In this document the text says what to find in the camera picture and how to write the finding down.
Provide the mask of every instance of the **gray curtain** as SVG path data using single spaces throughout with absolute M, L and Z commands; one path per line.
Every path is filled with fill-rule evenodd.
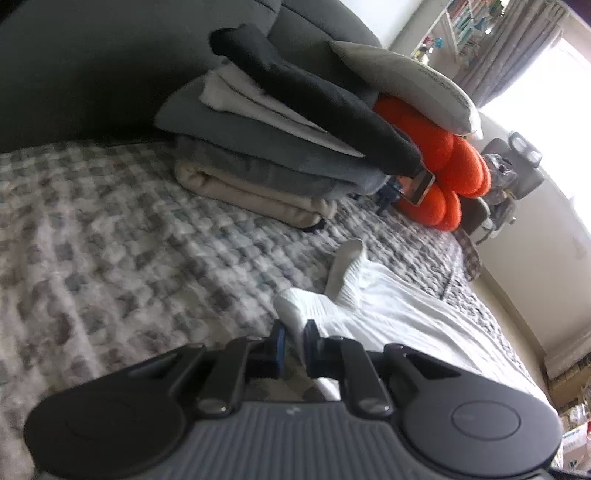
M 551 0 L 511 0 L 480 54 L 454 81 L 477 107 L 507 90 L 534 60 L 560 38 L 568 10 Z

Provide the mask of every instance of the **checkered blanket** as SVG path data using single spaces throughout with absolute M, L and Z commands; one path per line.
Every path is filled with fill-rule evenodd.
M 323 291 L 349 238 L 371 260 L 487 329 L 523 368 L 468 280 L 467 237 L 426 229 L 369 199 L 339 201 L 328 227 L 304 233 L 174 179 L 163 143 L 54 144 L 0 155 L 0 478 L 29 478 L 21 432 L 44 397 L 186 342 L 222 346 L 264 335 L 275 293 Z M 285 382 L 248 395 L 317 398 L 295 360 Z

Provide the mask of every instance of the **plastic bag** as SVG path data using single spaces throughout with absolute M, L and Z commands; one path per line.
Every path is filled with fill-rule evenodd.
M 484 195 L 483 200 L 489 206 L 498 205 L 505 201 L 505 189 L 517 179 L 517 172 L 509 160 L 496 153 L 484 155 L 484 160 L 491 172 L 491 189 Z

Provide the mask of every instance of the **screw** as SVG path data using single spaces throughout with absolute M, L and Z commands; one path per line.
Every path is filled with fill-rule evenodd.
M 390 406 L 379 398 L 364 398 L 359 402 L 359 408 L 371 415 L 386 413 L 390 410 Z
M 197 402 L 197 408 L 206 415 L 219 415 L 228 409 L 228 405 L 219 398 L 204 398 Z

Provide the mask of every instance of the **stacked folded blankets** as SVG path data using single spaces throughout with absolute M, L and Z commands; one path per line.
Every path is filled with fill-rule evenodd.
M 228 63 L 190 82 L 168 98 L 155 119 L 157 127 L 179 134 L 184 159 L 178 161 L 176 175 L 185 188 L 308 228 L 334 216 L 335 199 L 375 193 L 390 174 L 399 173 L 396 165 L 409 176 L 420 168 L 420 153 L 408 137 L 336 85 L 298 69 L 304 82 L 312 80 L 304 89 L 314 93 L 328 88 L 332 104 L 336 92 L 335 105 L 317 105 L 321 115 L 301 106 L 302 95 L 308 103 L 308 92 L 286 101 L 284 94 L 271 96 L 269 88 L 263 90 L 260 85 L 268 79 L 264 71 L 261 76 L 261 64 L 297 67 L 281 59 L 255 27 L 214 32 L 210 44 L 241 68 Z M 273 68 L 266 70 L 272 73 Z M 302 78 L 295 81 L 302 84 Z M 333 119 L 326 122 L 326 115 Z M 351 128 L 360 132 L 362 142 L 351 141 Z M 389 148 L 388 155 L 375 155 L 384 148 Z M 384 157 L 394 159 L 397 153 L 404 160 L 386 165 Z

